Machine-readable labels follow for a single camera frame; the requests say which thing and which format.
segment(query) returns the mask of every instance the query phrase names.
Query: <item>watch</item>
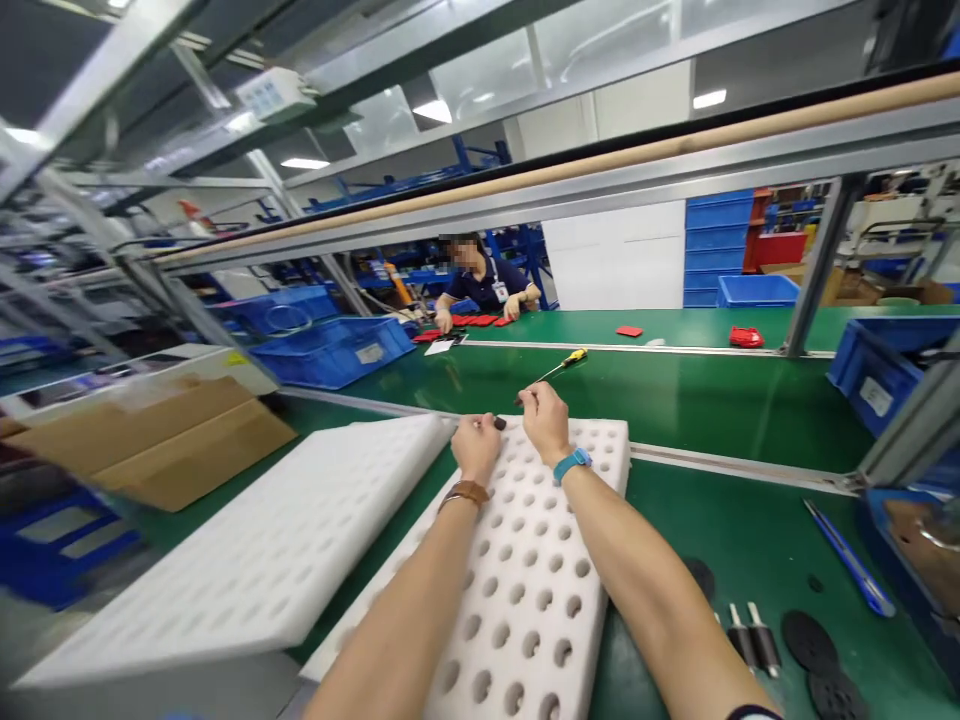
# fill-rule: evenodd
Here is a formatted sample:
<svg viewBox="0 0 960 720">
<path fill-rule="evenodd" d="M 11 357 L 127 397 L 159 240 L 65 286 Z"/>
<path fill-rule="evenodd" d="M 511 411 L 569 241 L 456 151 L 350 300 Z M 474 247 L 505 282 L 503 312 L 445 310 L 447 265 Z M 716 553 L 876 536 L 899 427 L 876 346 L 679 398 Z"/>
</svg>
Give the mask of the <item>watch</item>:
<svg viewBox="0 0 960 720">
<path fill-rule="evenodd" d="M 583 448 L 577 448 L 573 451 L 572 455 L 568 455 L 557 463 L 557 466 L 553 469 L 553 484 L 560 487 L 563 476 L 566 475 L 567 471 L 574 465 L 590 467 L 593 465 L 593 458 L 591 458 L 589 453 Z"/>
<path fill-rule="evenodd" d="M 482 509 L 484 504 L 490 500 L 490 495 L 487 493 L 486 488 L 483 485 L 478 485 L 475 482 L 470 480 L 461 480 L 446 494 L 446 497 L 440 502 L 440 507 L 437 509 L 437 515 L 440 514 L 440 511 L 443 510 L 443 506 L 454 498 L 466 498 L 471 500 L 478 509 Z"/>
</svg>

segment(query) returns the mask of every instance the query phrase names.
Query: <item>worker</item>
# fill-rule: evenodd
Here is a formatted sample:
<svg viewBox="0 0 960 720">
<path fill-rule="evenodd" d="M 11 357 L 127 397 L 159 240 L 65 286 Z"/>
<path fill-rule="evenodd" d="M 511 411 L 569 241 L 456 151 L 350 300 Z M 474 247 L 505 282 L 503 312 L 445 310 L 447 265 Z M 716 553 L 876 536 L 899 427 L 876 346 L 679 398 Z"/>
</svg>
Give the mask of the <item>worker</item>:
<svg viewBox="0 0 960 720">
<path fill-rule="evenodd" d="M 450 332 L 453 317 L 450 306 L 470 298 L 485 313 L 503 313 L 516 320 L 520 313 L 536 307 L 540 288 L 528 281 L 509 261 L 487 255 L 476 233 L 448 236 L 450 254 L 457 265 L 453 280 L 437 300 L 437 327 Z"/>
<path fill-rule="evenodd" d="M 520 395 L 527 437 L 544 464 L 560 465 L 554 477 L 560 476 L 590 559 L 670 717 L 778 720 L 774 704 L 727 641 L 683 561 L 593 470 L 571 462 L 566 404 L 542 382 Z M 486 487 L 500 452 L 493 416 L 464 417 L 451 444 L 461 483 Z M 457 489 L 350 635 L 308 705 L 306 720 L 423 717 L 457 618 L 480 511 L 473 486 L 464 486 L 459 495 Z"/>
</svg>

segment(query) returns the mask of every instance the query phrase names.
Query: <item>black hair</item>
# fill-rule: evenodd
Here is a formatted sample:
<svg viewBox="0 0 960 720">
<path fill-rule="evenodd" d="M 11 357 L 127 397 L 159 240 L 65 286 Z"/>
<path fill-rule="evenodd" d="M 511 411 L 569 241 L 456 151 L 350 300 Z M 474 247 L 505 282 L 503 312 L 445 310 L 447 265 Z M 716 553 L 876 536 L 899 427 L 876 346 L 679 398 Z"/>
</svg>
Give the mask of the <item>black hair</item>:
<svg viewBox="0 0 960 720">
<path fill-rule="evenodd" d="M 483 239 L 481 238 L 480 233 L 456 233 L 453 235 L 441 235 L 440 241 L 445 242 L 448 245 L 473 244 L 481 253 L 487 252 L 486 248 L 483 246 Z"/>
</svg>

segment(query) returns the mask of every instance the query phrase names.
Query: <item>black round pad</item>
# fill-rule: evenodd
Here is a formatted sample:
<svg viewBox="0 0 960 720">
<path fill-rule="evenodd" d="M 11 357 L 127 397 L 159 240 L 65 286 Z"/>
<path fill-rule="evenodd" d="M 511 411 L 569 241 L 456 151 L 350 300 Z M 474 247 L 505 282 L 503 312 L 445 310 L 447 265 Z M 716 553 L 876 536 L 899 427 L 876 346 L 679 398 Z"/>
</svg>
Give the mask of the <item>black round pad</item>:
<svg viewBox="0 0 960 720">
<path fill-rule="evenodd" d="M 807 675 L 810 699 L 821 720 L 867 720 L 870 709 L 853 684 L 840 670 Z"/>
<path fill-rule="evenodd" d="M 697 585 L 699 585 L 703 591 L 707 602 L 713 602 L 713 593 L 717 587 L 716 580 L 713 577 L 713 570 L 699 558 L 684 558 L 683 562 L 686 564 L 690 574 L 693 575 L 693 579 L 697 581 Z"/>
<path fill-rule="evenodd" d="M 840 670 L 840 656 L 823 625 L 800 610 L 791 610 L 780 621 L 780 632 L 790 654 L 810 672 L 828 675 Z"/>
</svg>

